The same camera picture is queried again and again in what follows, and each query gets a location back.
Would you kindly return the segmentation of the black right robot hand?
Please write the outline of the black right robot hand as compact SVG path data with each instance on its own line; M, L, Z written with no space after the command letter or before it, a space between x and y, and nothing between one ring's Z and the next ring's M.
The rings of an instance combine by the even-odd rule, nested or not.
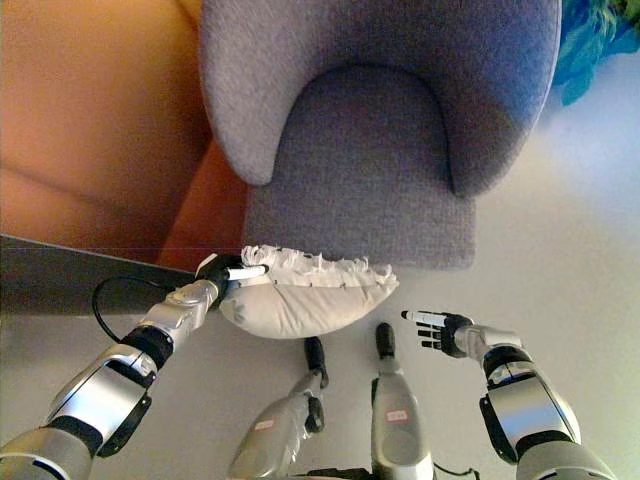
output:
M452 358L466 358L467 354L455 342L458 330L472 326L474 322L463 315L449 312L403 310L401 318L418 327L421 346L439 350Z

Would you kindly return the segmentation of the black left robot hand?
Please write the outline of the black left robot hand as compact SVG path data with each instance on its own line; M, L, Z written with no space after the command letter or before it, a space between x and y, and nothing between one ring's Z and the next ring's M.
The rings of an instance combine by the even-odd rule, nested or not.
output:
M266 274L266 265L247 266L238 255L210 254L202 260L195 272L196 280L207 280L217 289L217 300L225 297L232 281L246 280Z

